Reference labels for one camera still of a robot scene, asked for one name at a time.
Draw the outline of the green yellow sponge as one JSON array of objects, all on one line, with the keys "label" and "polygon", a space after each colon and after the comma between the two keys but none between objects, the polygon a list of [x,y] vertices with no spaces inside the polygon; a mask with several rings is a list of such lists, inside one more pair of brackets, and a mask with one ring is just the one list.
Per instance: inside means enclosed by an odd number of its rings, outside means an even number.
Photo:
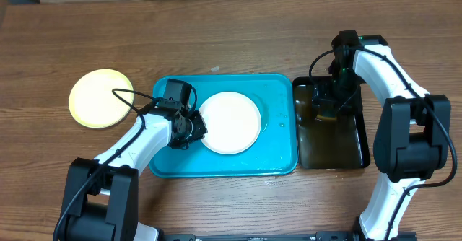
[{"label": "green yellow sponge", "polygon": [[320,121],[336,121],[337,109],[331,106],[320,105],[317,108],[316,118]]}]

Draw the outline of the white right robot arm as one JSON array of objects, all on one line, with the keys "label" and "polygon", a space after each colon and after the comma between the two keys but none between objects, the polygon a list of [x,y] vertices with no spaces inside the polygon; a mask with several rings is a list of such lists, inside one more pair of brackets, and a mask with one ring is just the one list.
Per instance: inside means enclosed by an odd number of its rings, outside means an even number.
[{"label": "white right robot arm", "polygon": [[359,36],[345,30],[331,42],[330,77],[310,77],[313,109],[321,120],[355,113],[361,84],[367,84],[382,106],[373,143],[378,181],[360,214],[351,240],[414,240],[398,225],[421,188],[448,184],[457,171],[449,135],[451,105],[445,95],[420,87],[393,57],[381,35]]}]

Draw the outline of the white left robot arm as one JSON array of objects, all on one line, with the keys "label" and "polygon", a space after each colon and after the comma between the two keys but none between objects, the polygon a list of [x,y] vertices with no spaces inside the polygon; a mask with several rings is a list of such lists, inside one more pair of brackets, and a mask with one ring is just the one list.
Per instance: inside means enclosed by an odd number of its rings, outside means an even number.
[{"label": "white left robot arm", "polygon": [[139,176],[162,148],[187,149],[205,133],[199,111],[174,120],[147,113],[106,152],[75,159],[53,239],[158,240],[158,229],[139,222]]}]

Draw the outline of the white plate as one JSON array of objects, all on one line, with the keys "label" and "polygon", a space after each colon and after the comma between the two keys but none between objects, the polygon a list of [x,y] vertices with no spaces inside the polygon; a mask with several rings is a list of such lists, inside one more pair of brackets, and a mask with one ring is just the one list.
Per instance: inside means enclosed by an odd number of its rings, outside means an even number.
[{"label": "white plate", "polygon": [[237,92],[220,92],[199,108],[207,133],[201,140],[209,150],[223,155],[239,154],[257,140],[262,127],[256,104]]}]

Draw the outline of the light green plate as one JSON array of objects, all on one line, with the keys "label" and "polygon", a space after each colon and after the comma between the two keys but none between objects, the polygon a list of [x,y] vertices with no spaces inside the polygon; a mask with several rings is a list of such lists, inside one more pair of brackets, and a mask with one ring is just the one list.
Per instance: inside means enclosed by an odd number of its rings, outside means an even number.
[{"label": "light green plate", "polygon": [[73,119],[88,128],[107,128],[122,121],[134,101],[132,83],[113,69],[85,74],[71,89],[69,111]]}]

